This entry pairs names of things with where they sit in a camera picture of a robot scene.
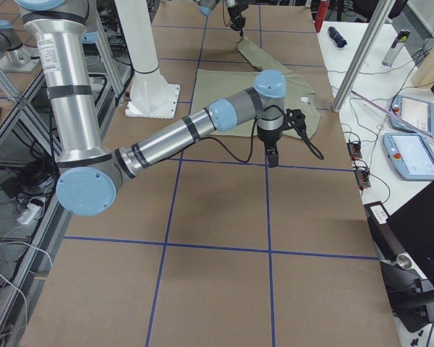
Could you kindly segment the third robot base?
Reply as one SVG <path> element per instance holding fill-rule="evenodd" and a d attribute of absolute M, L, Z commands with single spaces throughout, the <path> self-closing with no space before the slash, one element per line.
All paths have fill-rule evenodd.
<path fill-rule="evenodd" d="M 5 72 L 32 72 L 39 62 L 25 47 L 13 25 L 0 20 L 0 68 Z"/>

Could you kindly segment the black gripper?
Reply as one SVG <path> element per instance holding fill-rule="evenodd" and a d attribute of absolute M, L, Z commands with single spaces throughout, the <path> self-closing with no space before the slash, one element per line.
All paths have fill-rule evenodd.
<path fill-rule="evenodd" d="M 263 142 L 268 159 L 269 167 L 277 167 L 279 164 L 279 154 L 277 148 L 277 142 L 282 137 L 282 131 L 280 129 L 266 130 L 261 127 L 257 127 L 258 138 Z"/>
<path fill-rule="evenodd" d="M 227 11 L 230 16 L 230 25 L 231 29 L 240 29 L 239 36 L 240 38 L 244 37 L 244 26 L 246 23 L 246 18 L 243 16 L 243 11 L 247 9 L 246 5 L 234 5 L 232 7 L 228 7 Z"/>

